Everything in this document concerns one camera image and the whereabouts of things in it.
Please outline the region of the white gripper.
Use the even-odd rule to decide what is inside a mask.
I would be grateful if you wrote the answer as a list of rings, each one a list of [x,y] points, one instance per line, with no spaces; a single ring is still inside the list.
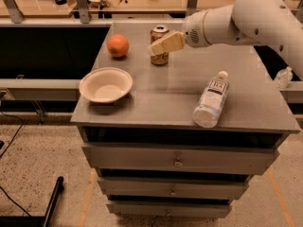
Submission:
[[[182,26],[182,32],[172,31],[164,36],[162,45],[169,53],[184,48],[186,42],[191,47],[207,47],[210,43],[207,41],[204,32],[204,21],[207,10],[195,12],[185,18]],[[147,47],[147,52],[151,54],[151,45]]]

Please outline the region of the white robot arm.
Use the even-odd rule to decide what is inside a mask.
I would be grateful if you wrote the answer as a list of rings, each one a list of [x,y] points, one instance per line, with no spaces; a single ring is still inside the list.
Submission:
[[[206,9],[186,17],[148,46],[150,55],[181,50],[185,45],[266,45],[298,76],[303,74],[303,25],[283,0],[235,0],[230,6]]]

